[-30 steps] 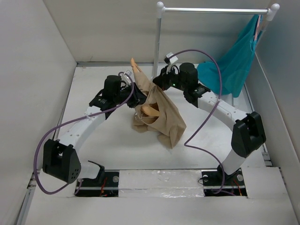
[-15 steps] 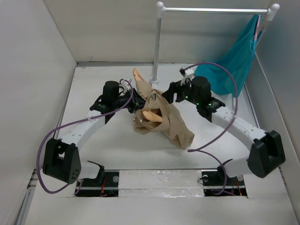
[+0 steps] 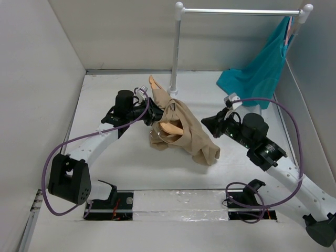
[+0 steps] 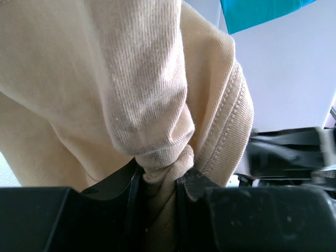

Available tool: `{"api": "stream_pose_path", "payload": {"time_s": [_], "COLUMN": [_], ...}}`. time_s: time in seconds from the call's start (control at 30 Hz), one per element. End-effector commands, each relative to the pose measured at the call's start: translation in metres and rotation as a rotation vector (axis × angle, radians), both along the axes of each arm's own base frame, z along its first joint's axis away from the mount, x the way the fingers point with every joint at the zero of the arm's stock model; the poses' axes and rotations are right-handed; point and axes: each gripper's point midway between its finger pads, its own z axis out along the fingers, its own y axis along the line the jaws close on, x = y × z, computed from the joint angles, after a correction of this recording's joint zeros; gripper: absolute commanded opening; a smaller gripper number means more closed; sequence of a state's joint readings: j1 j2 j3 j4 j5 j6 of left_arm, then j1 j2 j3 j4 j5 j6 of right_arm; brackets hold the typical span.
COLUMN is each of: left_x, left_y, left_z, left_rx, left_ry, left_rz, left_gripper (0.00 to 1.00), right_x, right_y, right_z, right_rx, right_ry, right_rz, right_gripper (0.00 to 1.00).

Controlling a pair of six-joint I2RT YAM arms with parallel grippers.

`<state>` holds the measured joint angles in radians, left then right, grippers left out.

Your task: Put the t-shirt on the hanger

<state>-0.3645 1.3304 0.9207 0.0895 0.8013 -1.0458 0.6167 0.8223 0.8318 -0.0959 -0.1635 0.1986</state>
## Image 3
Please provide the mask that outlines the wooden clothes hanger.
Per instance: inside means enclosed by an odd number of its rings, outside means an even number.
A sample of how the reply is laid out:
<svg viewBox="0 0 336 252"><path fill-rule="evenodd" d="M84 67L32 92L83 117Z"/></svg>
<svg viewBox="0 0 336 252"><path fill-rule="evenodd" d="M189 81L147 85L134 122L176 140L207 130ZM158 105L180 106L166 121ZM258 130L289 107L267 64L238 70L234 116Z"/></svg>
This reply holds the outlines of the wooden clothes hanger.
<svg viewBox="0 0 336 252"><path fill-rule="evenodd" d="M161 85L156 82L156 80L153 78L152 75L149 76L149 84L152 90L156 90L156 89L162 90L163 89ZM171 124L170 122L160 122L159 125L161 129L167 134L171 134L171 135L183 135L184 134L184 131L182 128L179 128Z"/></svg>

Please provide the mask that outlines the beige t shirt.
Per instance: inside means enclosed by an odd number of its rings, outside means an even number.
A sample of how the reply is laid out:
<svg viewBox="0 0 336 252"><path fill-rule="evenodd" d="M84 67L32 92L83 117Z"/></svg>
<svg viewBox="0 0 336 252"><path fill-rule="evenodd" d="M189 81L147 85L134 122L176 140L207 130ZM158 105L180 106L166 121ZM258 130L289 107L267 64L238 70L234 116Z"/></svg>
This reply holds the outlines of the beige t shirt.
<svg viewBox="0 0 336 252"><path fill-rule="evenodd" d="M152 124L150 146L159 151L167 148L182 148L201 165L213 165L220 157L220 147L213 143L202 125L182 101L173 99L161 89L152 91L155 104L163 110L160 121ZM168 134L160 123L171 123L183 129L183 135Z"/></svg>

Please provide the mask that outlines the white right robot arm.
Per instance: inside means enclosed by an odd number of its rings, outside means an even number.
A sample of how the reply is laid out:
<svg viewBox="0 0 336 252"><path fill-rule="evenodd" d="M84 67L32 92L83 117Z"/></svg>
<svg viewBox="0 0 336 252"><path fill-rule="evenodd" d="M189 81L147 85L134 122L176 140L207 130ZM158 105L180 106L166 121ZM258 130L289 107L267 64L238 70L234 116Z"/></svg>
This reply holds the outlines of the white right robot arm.
<svg viewBox="0 0 336 252"><path fill-rule="evenodd" d="M236 121L236 113L227 116L227 111L224 109L201 122L213 137L219 138L224 134L245 147L247 157L254 165L295 194L280 204L285 196L254 179L244 187L242 193L228 197L227 202L241 208L252 206L257 209L263 205L273 208L299 223L316 243L330 247L335 242L335 198L300 174L286 152L267 138L269 126L262 116L248 113Z"/></svg>

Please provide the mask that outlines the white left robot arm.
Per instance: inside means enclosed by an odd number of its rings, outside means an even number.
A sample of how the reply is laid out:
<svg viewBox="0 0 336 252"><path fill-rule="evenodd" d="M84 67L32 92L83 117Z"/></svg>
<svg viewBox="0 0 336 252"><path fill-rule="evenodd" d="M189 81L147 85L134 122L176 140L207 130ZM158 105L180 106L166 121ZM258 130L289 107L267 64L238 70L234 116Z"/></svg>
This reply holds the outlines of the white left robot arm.
<svg viewBox="0 0 336 252"><path fill-rule="evenodd" d="M51 163L49 194L82 205L99 201L105 208L117 203L116 186L102 180L92 181L90 168L112 143L119 140L130 125L143 121L151 126L163 111L148 96L147 88L120 90L115 105L108 111L94 133L82 136L83 142L67 154L57 154Z"/></svg>

